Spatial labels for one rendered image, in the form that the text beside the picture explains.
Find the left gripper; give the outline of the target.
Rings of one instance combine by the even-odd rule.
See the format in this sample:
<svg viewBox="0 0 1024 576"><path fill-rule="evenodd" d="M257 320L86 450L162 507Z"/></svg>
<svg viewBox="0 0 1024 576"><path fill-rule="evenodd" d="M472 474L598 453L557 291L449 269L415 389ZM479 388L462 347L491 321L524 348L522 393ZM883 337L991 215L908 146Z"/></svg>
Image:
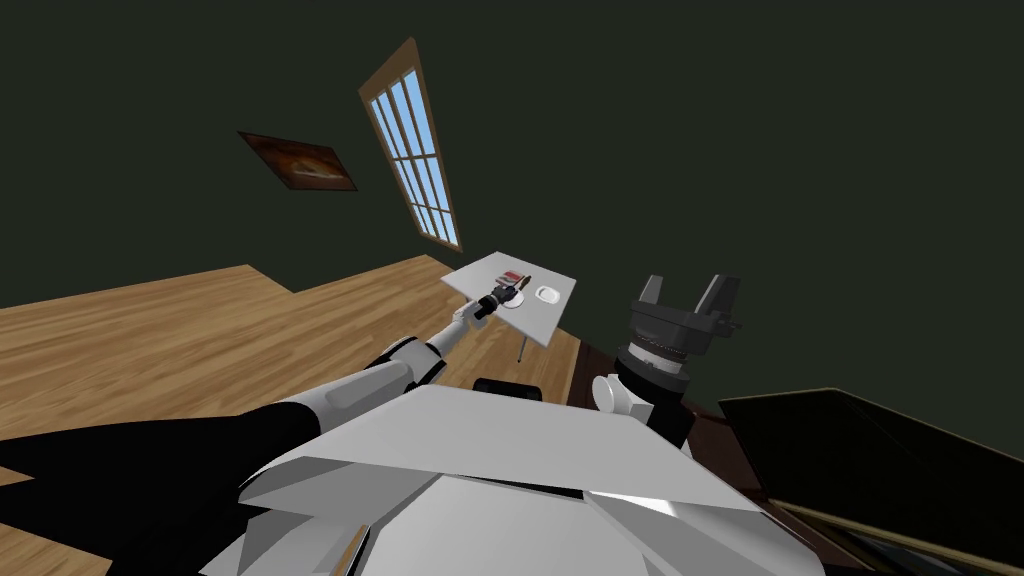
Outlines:
<svg viewBox="0 0 1024 576"><path fill-rule="evenodd" d="M515 285L498 285L477 301L473 317L476 320L482 320L492 315L499 306L513 300L518 294L519 290Z"/></svg>

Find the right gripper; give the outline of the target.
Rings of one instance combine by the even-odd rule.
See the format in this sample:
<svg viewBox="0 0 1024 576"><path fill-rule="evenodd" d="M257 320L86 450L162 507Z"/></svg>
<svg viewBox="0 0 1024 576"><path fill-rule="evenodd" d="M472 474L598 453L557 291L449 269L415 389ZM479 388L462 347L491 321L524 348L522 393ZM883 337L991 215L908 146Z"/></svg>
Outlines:
<svg viewBox="0 0 1024 576"><path fill-rule="evenodd" d="M742 325L732 318L741 280L716 274L694 311L656 304L663 277L650 275L638 301L631 303L631 344L656 357L686 362L690 355L707 355L715 338L729 338Z"/></svg>

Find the white table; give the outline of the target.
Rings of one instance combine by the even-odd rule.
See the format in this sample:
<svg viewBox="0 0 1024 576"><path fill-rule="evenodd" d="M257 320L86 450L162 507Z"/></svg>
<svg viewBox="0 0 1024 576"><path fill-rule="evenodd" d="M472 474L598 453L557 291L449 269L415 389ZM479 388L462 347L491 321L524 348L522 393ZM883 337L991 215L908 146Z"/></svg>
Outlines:
<svg viewBox="0 0 1024 576"><path fill-rule="evenodd" d="M575 288L577 281L558 272L531 264L501 252L442 276L440 281L473 301L479 300L497 286L495 281L508 270L529 276L531 281L523 291L525 300L517 308L499 306L493 317L499 318L539 346L547 348ZM550 286L561 294L560 301L547 304L535 295L540 286Z"/></svg>

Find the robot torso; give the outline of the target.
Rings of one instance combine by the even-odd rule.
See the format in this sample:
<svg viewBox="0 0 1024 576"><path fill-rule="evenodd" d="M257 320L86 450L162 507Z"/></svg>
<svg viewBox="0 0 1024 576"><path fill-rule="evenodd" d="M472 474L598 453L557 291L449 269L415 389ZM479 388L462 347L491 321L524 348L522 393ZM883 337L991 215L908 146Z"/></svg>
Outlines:
<svg viewBox="0 0 1024 576"><path fill-rule="evenodd" d="M447 386L272 460L202 576L825 576L634 418Z"/></svg>

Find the wooden framed window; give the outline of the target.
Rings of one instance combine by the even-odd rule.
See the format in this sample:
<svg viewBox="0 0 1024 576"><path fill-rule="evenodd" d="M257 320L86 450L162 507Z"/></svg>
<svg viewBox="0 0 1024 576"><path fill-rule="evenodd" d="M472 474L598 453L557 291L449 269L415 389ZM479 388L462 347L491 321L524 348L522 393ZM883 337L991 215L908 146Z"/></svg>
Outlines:
<svg viewBox="0 0 1024 576"><path fill-rule="evenodd" d="M414 38L358 89L360 101L420 236L463 250Z"/></svg>

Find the black box-shaped furniture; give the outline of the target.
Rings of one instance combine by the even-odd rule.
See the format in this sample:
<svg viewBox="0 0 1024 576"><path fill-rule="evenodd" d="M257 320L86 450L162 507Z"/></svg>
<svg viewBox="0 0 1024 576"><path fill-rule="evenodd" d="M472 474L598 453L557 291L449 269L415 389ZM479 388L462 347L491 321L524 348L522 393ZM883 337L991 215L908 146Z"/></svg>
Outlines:
<svg viewBox="0 0 1024 576"><path fill-rule="evenodd" d="M768 500L878 576L1024 576L1024 460L836 388L720 408Z"/></svg>

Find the dark orange wall picture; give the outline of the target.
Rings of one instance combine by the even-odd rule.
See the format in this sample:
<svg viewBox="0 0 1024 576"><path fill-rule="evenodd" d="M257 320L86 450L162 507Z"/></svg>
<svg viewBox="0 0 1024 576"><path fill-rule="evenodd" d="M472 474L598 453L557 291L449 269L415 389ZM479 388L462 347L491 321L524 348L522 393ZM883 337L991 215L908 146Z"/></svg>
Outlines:
<svg viewBox="0 0 1024 576"><path fill-rule="evenodd" d="M238 133L290 190L358 190L331 147Z"/></svg>

